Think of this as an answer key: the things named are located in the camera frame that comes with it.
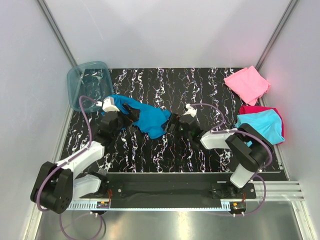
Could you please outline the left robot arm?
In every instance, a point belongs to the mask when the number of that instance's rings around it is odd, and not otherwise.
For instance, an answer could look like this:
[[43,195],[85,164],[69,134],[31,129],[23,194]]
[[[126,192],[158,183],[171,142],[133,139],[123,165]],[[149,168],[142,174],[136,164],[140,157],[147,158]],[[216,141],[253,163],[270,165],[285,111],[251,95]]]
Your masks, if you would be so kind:
[[47,161],[42,164],[30,194],[30,200],[40,211],[61,214],[74,199],[88,194],[103,198],[108,193],[107,178],[102,174],[79,175],[107,153],[122,129],[139,120],[139,109],[127,103],[122,106],[127,113],[120,110],[107,111],[94,132],[89,133],[89,142],[83,148],[57,163]]

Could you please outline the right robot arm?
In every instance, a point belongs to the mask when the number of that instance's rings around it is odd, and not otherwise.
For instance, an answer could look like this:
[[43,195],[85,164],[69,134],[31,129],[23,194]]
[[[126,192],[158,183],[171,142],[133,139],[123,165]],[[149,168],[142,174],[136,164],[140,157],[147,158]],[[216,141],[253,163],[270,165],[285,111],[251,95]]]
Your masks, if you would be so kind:
[[166,133],[189,141],[196,149],[229,149],[238,165],[227,185],[228,195],[239,198],[245,185],[273,160],[274,146],[248,123],[227,130],[205,132],[191,114],[172,114],[162,126]]

